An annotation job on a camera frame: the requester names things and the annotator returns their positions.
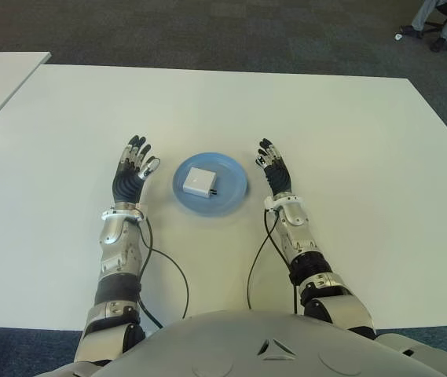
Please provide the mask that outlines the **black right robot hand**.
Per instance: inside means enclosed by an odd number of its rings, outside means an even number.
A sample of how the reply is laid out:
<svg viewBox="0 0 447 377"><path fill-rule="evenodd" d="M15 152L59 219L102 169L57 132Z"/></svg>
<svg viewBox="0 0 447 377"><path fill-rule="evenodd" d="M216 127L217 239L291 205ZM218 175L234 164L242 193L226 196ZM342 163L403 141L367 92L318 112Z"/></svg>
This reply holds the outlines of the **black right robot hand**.
<svg viewBox="0 0 447 377"><path fill-rule="evenodd" d="M263 138L259 142L255 162L262 168L274 196L292 192L289 170L279 150L270 140Z"/></svg>

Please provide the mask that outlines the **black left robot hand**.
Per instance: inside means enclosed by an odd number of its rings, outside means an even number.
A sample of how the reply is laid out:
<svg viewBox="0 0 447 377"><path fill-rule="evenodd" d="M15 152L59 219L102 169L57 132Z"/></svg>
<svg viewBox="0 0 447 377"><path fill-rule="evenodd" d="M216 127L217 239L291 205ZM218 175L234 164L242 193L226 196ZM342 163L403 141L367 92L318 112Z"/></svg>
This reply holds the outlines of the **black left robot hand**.
<svg viewBox="0 0 447 377"><path fill-rule="evenodd" d="M112 182L114 203L139 203L146 180L159 167L160 159L145 157L151 145L146 137L134 135L123 149Z"/></svg>

